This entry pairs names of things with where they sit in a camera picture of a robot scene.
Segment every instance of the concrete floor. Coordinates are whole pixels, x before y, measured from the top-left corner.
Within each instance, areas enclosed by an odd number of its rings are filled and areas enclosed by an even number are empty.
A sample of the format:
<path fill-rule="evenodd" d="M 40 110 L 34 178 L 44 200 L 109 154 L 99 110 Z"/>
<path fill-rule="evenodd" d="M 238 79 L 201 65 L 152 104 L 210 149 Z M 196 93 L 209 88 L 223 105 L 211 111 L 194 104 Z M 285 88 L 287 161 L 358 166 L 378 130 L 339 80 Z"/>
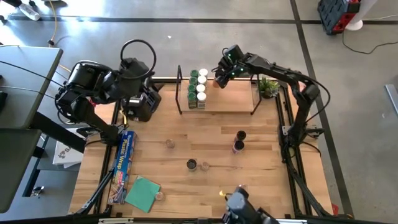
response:
<path fill-rule="evenodd" d="M 36 1 L 42 14 L 52 15 L 47 5 Z M 295 1 L 301 19 L 318 19 L 317 0 Z M 158 77 L 174 77 L 177 65 L 182 66 L 183 72 L 199 67 L 211 69 L 220 59 L 221 49 L 233 44 L 239 44 L 244 51 L 307 73 L 295 24 L 77 22 L 74 19 L 74 16 L 87 16 L 291 20 L 294 17 L 289 0 L 120 0 L 117 5 L 114 1 L 87 0 L 58 2 L 55 6 L 59 16 L 71 16 L 69 21 L 58 23 L 56 36 L 57 47 L 64 50 L 61 62 L 67 67 L 72 67 L 78 60 L 87 59 L 116 68 L 122 44 L 129 39 L 144 39 L 157 52 L 155 71 Z M 398 2 L 381 0 L 366 17 L 391 14 L 398 14 Z M 387 20 L 398 20 L 398 17 Z M 0 27 L 0 41 L 4 44 L 45 47 L 53 28 L 54 22 L 13 20 Z M 394 165 L 394 162 L 398 152 L 395 150 L 397 143 L 394 130 L 398 129 L 398 117 L 384 85 L 392 83 L 398 86 L 398 45 L 381 47 L 371 55 L 361 55 L 344 48 L 341 35 L 327 36 L 320 25 L 303 25 L 303 31 L 315 75 L 331 93 L 331 103 L 326 113 L 354 214 L 357 219 L 396 223 L 398 165 Z M 360 31 L 347 32 L 345 39 L 353 48 L 368 51 L 377 44 L 397 41 L 398 30 L 396 25 L 367 25 Z M 137 57 L 148 65 L 152 61 L 150 52 L 140 45 L 127 48 L 125 55 Z M 52 86 L 48 94 L 54 94 L 56 90 Z M 326 102 L 326 95 L 323 94 L 322 97 Z M 46 115 L 55 119 L 55 110 L 52 111 L 53 104 L 50 100 L 44 101 L 40 109 L 45 109 Z M 323 138 L 320 150 L 323 152 L 330 197 L 333 203 L 341 205 Z M 70 179 L 69 182 L 74 182 L 76 177 L 66 178 Z M 45 185 L 51 185 L 54 181 L 56 180 L 47 178 Z M 69 194 L 70 197 L 72 192 L 73 184 L 68 184 L 58 193 Z M 46 196 L 49 202 L 52 200 L 50 198 L 51 196 Z M 68 204 L 68 200 L 70 198 L 64 196 L 56 204 Z M 30 203 L 23 202 L 18 195 L 14 201 L 29 211 Z M 67 213 L 67 207 L 57 208 L 54 205 L 53 210 L 44 209 L 40 215 L 32 212 L 27 216 L 59 215 Z M 21 218 L 12 209 L 14 208 L 1 214 L 0 219 Z"/>

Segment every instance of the small green plant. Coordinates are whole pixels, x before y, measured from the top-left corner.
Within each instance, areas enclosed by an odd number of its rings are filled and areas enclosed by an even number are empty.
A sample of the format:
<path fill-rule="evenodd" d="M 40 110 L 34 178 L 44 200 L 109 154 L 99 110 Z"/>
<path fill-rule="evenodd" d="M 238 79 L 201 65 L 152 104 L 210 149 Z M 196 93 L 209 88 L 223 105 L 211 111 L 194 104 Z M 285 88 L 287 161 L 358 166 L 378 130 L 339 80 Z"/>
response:
<path fill-rule="evenodd" d="M 275 97 L 279 92 L 279 83 L 263 77 L 260 81 L 260 92 L 264 98 Z"/>

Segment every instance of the wooden tabletop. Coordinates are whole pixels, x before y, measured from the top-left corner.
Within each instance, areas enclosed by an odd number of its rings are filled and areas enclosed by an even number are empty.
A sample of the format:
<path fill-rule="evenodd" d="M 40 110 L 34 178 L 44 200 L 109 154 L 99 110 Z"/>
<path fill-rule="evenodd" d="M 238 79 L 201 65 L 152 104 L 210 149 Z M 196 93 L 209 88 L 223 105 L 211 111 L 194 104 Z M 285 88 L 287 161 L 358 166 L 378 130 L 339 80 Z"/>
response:
<path fill-rule="evenodd" d="M 249 201 L 254 207 L 262 207 L 276 218 L 294 214 L 287 169 L 281 163 L 278 145 L 275 99 L 263 100 L 252 116 L 248 113 L 201 112 L 179 115 L 175 85 L 164 86 L 160 94 L 162 102 L 149 122 L 129 122 L 129 129 L 138 135 L 129 189 L 135 177 L 141 175 L 161 185 L 165 200 L 155 202 L 149 213 L 126 203 L 114 205 L 112 214 L 122 212 L 124 217 L 220 218 L 226 202 L 219 196 L 219 191 L 233 192 L 239 184 L 247 185 Z M 98 105 L 96 113 L 110 123 L 113 108 L 114 105 Z M 233 154 L 233 139 L 239 130 L 248 134 L 245 148 L 242 153 Z M 167 139 L 175 141 L 174 149 L 166 148 Z M 316 145 L 314 140 L 306 141 Z M 104 152 L 105 146 L 101 143 L 90 144 L 86 148 L 70 205 L 71 212 L 77 211 L 97 187 Z M 115 152 L 114 147 L 109 168 Z M 320 155 L 306 145 L 301 146 L 301 152 L 307 185 L 325 210 L 331 213 Z M 186 167 L 188 159 L 207 162 L 210 169 L 190 172 Z M 104 191 L 101 208 L 106 205 L 108 189 Z M 304 211 L 300 192 L 298 197 Z"/>

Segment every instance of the cardboard box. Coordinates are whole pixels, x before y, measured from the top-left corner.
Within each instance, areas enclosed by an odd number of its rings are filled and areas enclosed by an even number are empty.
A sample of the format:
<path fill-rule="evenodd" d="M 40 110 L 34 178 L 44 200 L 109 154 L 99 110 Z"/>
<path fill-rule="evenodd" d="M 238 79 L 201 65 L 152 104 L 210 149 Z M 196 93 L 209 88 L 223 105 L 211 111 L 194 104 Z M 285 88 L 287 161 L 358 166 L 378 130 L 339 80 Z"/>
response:
<path fill-rule="evenodd" d="M 134 131 L 124 131 L 115 160 L 115 168 L 109 193 L 108 203 L 123 204 L 127 195 L 127 185 L 132 163 L 137 134 Z"/>

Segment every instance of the green napkin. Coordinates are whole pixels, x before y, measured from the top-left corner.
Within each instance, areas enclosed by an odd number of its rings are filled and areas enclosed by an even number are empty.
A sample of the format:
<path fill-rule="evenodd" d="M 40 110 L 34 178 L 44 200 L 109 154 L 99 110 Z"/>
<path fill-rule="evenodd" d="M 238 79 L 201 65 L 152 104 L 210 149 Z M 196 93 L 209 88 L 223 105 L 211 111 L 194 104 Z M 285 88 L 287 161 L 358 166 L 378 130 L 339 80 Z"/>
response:
<path fill-rule="evenodd" d="M 148 213 L 159 189 L 159 184 L 138 176 L 124 201 Z"/>

